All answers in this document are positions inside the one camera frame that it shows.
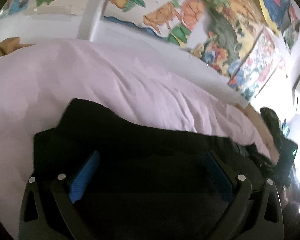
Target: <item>black cloth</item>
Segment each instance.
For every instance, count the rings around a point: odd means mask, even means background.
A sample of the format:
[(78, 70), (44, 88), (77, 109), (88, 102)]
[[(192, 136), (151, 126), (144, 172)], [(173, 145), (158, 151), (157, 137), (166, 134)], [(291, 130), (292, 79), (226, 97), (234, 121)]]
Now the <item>black cloth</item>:
[(214, 150), (236, 174), (263, 181), (254, 145), (230, 138), (136, 125), (100, 104), (73, 99), (58, 127), (34, 138), (34, 176), (78, 170), (93, 150), (100, 166), (74, 205), (99, 239), (203, 239), (223, 202), (204, 167)]

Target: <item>black fabric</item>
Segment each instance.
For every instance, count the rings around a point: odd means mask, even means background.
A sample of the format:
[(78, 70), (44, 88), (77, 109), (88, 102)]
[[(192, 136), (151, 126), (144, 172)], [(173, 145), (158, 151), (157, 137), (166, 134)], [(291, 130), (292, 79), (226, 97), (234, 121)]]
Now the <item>black fabric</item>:
[(93, 149), (100, 166), (75, 207), (99, 239), (203, 239), (227, 207), (205, 170), (207, 150), (236, 174), (264, 180), (229, 138), (136, 125), (81, 99), (58, 127), (36, 134), (34, 176), (72, 173)]

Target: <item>silver screw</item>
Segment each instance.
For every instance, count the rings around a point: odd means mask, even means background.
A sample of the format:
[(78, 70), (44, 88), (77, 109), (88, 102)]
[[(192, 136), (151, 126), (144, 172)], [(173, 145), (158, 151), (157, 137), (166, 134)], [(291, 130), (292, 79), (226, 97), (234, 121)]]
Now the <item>silver screw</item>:
[(64, 173), (61, 173), (58, 175), (58, 180), (64, 180), (66, 178), (66, 175)]
[(240, 175), (238, 175), (238, 180), (245, 181), (246, 180), (246, 176), (240, 174)]
[(272, 179), (267, 179), (267, 183), (270, 184), (270, 185), (273, 185), (274, 182), (273, 182)]
[(34, 183), (35, 182), (35, 177), (31, 177), (28, 181), (29, 181), (29, 183)]

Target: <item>bed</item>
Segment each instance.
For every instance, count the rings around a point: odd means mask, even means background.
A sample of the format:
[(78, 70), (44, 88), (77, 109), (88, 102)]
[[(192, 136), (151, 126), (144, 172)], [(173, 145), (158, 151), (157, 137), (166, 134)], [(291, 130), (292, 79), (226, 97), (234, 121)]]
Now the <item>bed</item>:
[[(0, 221), (15, 239), (33, 171), (33, 136), (55, 127), (72, 98), (98, 102), (141, 125), (255, 143), (272, 158), (269, 131), (258, 125), (256, 112), (244, 111), (248, 102), (225, 77), (173, 44), (100, 20), (102, 1), (90, 0), (81, 17), (63, 18), (71, 33), (58, 33), (61, 25), (53, 31), (53, 38), (89, 41), (49, 41), (52, 37), (27, 36), (16, 27), (2, 31), (7, 21), (0, 26), (0, 41), (20, 36), (24, 43), (37, 43), (0, 58)], [(35, 27), (40, 17), (27, 17), (26, 24)], [(52, 29), (62, 17), (50, 16)]]

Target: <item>pink bed sheet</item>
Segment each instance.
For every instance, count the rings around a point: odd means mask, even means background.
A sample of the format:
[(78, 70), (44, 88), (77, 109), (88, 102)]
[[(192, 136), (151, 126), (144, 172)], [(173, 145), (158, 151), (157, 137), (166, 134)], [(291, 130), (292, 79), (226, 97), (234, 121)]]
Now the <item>pink bed sheet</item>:
[(72, 98), (100, 103), (141, 125), (256, 143), (270, 158), (239, 110), (160, 65), (146, 51), (82, 40), (55, 40), (0, 58), (0, 220), (15, 239), (33, 172), (33, 136), (55, 127)]

